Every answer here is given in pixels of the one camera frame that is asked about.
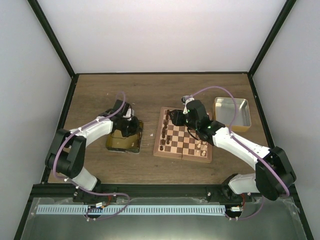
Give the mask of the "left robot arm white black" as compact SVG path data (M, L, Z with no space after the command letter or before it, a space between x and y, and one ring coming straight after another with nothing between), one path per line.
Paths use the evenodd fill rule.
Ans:
M45 165L55 177L60 178L57 173L64 175L66 181L71 181L84 191L89 201L97 202L102 196L101 181L84 167L86 148L100 137L115 131L121 132L123 138L129 138L141 130L132 106L118 99L113 108L101 113L93 121L72 130L57 130Z

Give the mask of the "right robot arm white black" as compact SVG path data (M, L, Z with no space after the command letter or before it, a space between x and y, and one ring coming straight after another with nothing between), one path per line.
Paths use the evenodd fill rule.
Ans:
M168 115L175 126L195 131L200 140L233 154L252 167L254 173L234 174L225 181L222 188L225 200L232 202L246 193L260 193L271 201L289 196L289 187L297 177L282 148L261 146L239 136L223 123L210 119L202 102L193 98L185 101L184 109L171 110Z

